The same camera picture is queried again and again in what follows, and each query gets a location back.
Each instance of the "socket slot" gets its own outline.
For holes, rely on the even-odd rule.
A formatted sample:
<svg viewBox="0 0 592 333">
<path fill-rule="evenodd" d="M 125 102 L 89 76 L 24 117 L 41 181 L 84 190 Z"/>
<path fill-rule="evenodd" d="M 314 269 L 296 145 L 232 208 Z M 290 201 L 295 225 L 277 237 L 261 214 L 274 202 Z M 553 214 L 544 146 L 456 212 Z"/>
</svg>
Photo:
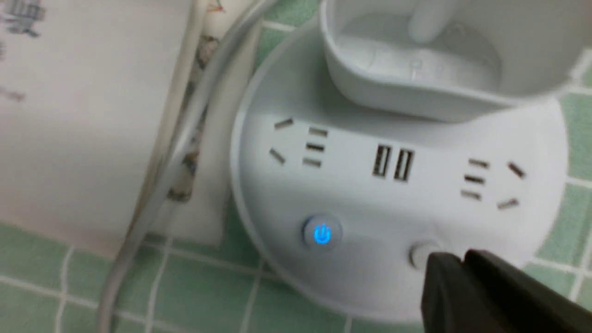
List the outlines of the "socket slot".
<svg viewBox="0 0 592 333">
<path fill-rule="evenodd" d="M 310 135 L 316 135 L 316 136 L 322 136 L 322 137 L 328 137 L 329 136 L 329 131 L 323 130 L 323 129 L 318 129 L 318 128 L 315 128 L 315 127 L 309 127 L 308 128 L 308 134 L 310 134 Z"/>
<path fill-rule="evenodd" d="M 478 159 L 471 158 L 469 159 L 469 164 L 474 167 L 489 169 L 489 162 L 486 161 L 480 161 Z"/>
<path fill-rule="evenodd" d="M 280 164 L 286 163 L 286 159 L 280 153 L 278 153 L 278 151 L 276 151 L 274 148 L 269 150 L 269 154 L 273 158 L 275 158 L 275 160 L 278 161 Z"/>
<path fill-rule="evenodd" d="M 481 184 L 481 185 L 485 184 L 485 178 L 471 176 L 471 175 L 465 175 L 465 181 L 466 182 L 473 182 L 475 184 Z"/>
<path fill-rule="evenodd" d="M 409 180 L 409 173 L 411 171 L 411 163 L 415 152 L 409 149 L 399 150 L 397 158 L 397 168 L 395 169 L 395 180 L 407 182 Z"/>
<path fill-rule="evenodd" d="M 309 151 L 314 151 L 314 152 L 324 152 L 325 151 L 325 146 L 323 145 L 316 145 L 315 143 L 310 143 L 307 142 L 306 143 L 306 149 Z"/>
<path fill-rule="evenodd" d="M 388 161 L 391 159 L 392 148 L 385 145 L 378 145 L 376 157 L 374 158 L 374 169 L 372 175 L 384 178 L 388 171 Z"/>
<path fill-rule="evenodd" d="M 481 201 L 481 195 L 479 193 L 477 193 L 477 192 L 471 192 L 471 191 L 462 190 L 461 191 L 461 196 L 463 196 L 465 198 L 469 198 L 469 199 L 474 199 L 474 200 Z"/>
<path fill-rule="evenodd" d="M 512 172 L 515 173 L 520 179 L 524 179 L 524 177 L 526 177 L 526 173 L 516 164 L 514 164 L 514 162 L 508 163 L 508 168 L 510 168 L 510 170 L 512 170 Z"/>
<path fill-rule="evenodd" d="M 506 200 L 506 201 L 502 201 L 502 202 L 498 203 L 497 208 L 499 210 L 503 210 L 503 209 L 508 209 L 511 207 L 516 207 L 516 206 L 518 206 L 518 204 L 519 204 L 518 199 L 512 198 L 510 200 Z"/>
<path fill-rule="evenodd" d="M 312 159 L 312 158 L 303 158 L 302 159 L 302 164 L 304 165 L 308 165 L 308 166 L 312 166 L 315 168 L 320 168 L 321 167 L 321 161 L 319 161 L 318 159 Z"/>
<path fill-rule="evenodd" d="M 275 123 L 274 128 L 275 130 L 281 130 L 283 128 L 292 126 L 294 124 L 294 119 L 286 119 L 284 121 L 280 121 L 279 123 Z"/>
</svg>

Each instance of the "power strip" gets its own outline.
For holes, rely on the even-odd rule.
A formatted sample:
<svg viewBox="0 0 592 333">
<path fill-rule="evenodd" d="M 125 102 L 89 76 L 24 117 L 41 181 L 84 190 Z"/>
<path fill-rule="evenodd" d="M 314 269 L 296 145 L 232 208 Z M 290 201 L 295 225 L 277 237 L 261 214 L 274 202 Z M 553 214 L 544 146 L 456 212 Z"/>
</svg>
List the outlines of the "power strip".
<svg viewBox="0 0 592 333">
<path fill-rule="evenodd" d="M 561 202 L 567 139 L 555 100 L 455 124 L 357 106 L 311 21 L 252 79 L 231 170 L 243 223 L 283 279 L 354 317 L 408 322 L 430 252 L 531 259 Z"/>
</svg>

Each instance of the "black object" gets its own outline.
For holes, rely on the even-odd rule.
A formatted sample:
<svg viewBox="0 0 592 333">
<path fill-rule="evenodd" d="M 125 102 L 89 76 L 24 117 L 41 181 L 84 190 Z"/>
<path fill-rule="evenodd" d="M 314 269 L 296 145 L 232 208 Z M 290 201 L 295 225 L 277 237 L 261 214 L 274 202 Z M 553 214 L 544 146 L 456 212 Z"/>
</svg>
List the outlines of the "black object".
<svg viewBox="0 0 592 333">
<path fill-rule="evenodd" d="M 592 313 L 487 251 L 432 253 L 422 314 L 426 333 L 592 333 Z"/>
</svg>

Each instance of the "usb port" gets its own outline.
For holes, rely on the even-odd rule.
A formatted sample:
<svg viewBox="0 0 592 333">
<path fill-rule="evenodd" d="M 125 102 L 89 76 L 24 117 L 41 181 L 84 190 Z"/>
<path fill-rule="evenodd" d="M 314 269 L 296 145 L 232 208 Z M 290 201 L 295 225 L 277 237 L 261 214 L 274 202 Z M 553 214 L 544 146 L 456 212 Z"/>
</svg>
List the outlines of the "usb port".
<svg viewBox="0 0 592 333">
<path fill-rule="evenodd" d="M 395 179 L 400 181 L 409 180 L 409 172 L 411 171 L 411 163 L 413 162 L 413 155 L 415 153 L 409 149 L 401 149 L 399 151 L 399 158 L 397 159 L 397 169 L 395 169 Z"/>
<path fill-rule="evenodd" d="M 388 169 L 388 160 L 391 157 L 391 148 L 389 146 L 379 145 L 374 158 L 374 170 L 372 175 L 385 177 Z"/>
</svg>

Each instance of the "printed pattern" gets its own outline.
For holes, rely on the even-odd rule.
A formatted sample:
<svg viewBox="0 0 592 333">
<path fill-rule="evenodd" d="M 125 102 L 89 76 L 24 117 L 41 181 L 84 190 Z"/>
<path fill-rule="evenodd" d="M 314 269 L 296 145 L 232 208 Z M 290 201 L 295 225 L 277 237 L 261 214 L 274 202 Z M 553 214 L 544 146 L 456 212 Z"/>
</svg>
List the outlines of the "printed pattern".
<svg viewBox="0 0 592 333">
<path fill-rule="evenodd" d="M 189 100 L 194 93 L 197 84 L 200 81 L 201 74 L 203 73 L 205 66 L 208 61 L 218 48 L 220 41 L 218 38 L 212 36 L 201 36 L 198 51 L 195 57 L 194 67 L 189 79 L 189 84 L 185 91 L 185 98 L 182 104 L 182 111 L 179 119 L 183 119 L 183 113 L 186 111 Z M 200 123 L 195 129 L 195 134 L 191 139 L 191 146 L 185 158 L 183 159 L 183 169 L 177 179 L 175 185 L 169 191 L 168 198 L 175 201 L 187 202 L 191 198 L 193 192 L 195 173 L 197 172 L 198 160 L 200 158 L 200 144 L 201 138 L 203 137 L 205 118 L 207 117 L 208 110 L 204 111 L 201 116 Z"/>
</svg>

